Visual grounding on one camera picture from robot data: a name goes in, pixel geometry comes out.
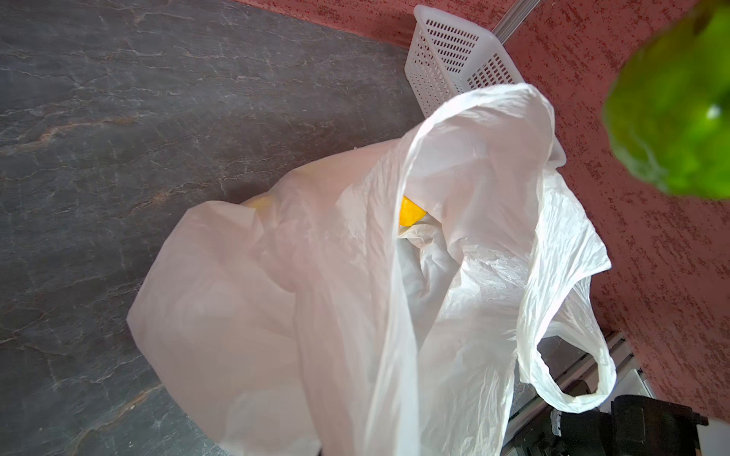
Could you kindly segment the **white plastic bag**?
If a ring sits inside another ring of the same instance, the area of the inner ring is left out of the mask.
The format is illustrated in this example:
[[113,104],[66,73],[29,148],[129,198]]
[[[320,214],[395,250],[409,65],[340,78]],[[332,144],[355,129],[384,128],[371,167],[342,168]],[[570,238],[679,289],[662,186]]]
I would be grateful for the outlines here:
[[[591,308],[606,246],[551,159],[532,85],[459,95],[403,137],[308,163],[182,217],[133,302],[134,341],[233,455],[496,455],[516,380],[600,406]],[[403,197],[428,212],[398,225]],[[565,393],[557,337],[598,385]]]

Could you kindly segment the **green fruit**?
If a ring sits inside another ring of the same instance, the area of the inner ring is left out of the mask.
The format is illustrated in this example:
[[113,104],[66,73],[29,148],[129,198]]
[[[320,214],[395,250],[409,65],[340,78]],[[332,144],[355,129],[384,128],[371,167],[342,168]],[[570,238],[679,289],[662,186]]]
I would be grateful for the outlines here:
[[603,108],[613,155],[679,197],[729,197],[729,4],[701,1],[624,64]]

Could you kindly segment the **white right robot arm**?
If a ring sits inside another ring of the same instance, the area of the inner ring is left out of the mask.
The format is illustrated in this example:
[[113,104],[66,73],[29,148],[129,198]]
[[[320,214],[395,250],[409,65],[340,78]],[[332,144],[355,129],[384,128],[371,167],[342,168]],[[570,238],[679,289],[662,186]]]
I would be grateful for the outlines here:
[[699,427],[709,419],[692,408],[636,394],[609,411],[560,412],[543,406],[506,438],[503,455],[700,455]]

